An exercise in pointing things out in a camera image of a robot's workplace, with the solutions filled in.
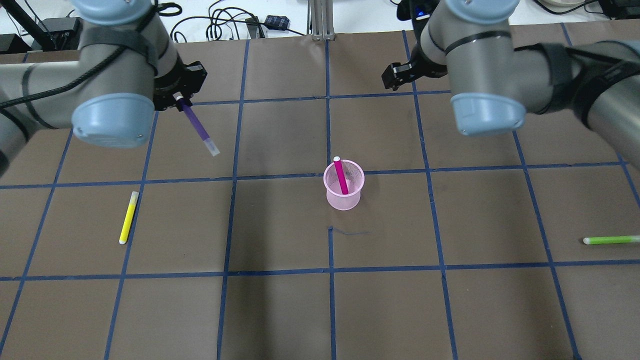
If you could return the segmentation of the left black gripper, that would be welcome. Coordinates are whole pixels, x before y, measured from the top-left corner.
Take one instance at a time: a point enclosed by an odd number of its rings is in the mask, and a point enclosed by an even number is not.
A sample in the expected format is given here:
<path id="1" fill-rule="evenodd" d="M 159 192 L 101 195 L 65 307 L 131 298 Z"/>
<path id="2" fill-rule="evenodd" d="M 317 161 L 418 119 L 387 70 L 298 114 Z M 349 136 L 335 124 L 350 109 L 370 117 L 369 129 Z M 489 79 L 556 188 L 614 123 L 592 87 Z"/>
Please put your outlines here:
<path id="1" fill-rule="evenodd" d="M 186 104 L 193 105 L 192 98 L 201 91 L 208 72 L 200 61 L 183 64 L 177 61 L 169 73 L 154 79 L 152 102 L 158 112 L 176 108 L 185 111 Z"/>

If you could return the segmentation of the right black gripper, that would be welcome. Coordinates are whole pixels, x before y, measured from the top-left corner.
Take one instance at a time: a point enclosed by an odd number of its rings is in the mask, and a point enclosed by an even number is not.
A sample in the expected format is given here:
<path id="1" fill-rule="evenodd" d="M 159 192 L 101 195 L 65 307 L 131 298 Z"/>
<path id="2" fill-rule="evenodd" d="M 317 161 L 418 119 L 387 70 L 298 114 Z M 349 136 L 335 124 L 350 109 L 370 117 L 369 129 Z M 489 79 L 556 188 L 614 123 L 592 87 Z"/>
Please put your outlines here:
<path id="1" fill-rule="evenodd" d="M 440 79 L 448 75 L 445 64 L 435 63 L 427 58 L 419 47 L 410 53 L 410 63 L 391 63 L 381 75 L 385 89 L 397 91 L 404 84 L 411 84 L 422 77 Z"/>

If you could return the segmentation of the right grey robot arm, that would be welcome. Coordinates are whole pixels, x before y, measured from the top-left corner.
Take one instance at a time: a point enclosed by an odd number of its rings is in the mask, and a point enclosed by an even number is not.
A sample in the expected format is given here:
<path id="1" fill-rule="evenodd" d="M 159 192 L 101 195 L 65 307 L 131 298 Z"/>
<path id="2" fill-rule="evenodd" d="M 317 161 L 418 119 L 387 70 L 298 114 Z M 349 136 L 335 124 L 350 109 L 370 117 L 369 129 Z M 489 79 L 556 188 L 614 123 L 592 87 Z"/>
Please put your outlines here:
<path id="1" fill-rule="evenodd" d="M 403 0 L 416 44 L 407 63 L 387 66 L 386 89 L 447 76 L 458 131 L 514 132 L 526 114 L 570 109 L 634 167 L 640 163 L 639 42 L 608 39 L 568 47 L 514 47 L 508 23 L 516 0 Z"/>

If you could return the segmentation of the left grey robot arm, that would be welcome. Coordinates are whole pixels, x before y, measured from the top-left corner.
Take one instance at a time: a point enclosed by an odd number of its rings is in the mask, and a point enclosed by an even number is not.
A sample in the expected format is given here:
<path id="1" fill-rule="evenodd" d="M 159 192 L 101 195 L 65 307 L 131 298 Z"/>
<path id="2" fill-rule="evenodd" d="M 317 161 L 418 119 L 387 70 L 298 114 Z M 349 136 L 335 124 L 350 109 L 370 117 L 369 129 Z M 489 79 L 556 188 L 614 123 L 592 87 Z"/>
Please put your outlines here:
<path id="1" fill-rule="evenodd" d="M 43 130 L 131 149 L 148 141 L 154 113 L 201 91 L 203 64 L 185 64 L 150 0 L 75 0 L 78 60 L 1 66 L 0 159 L 11 162 Z"/>

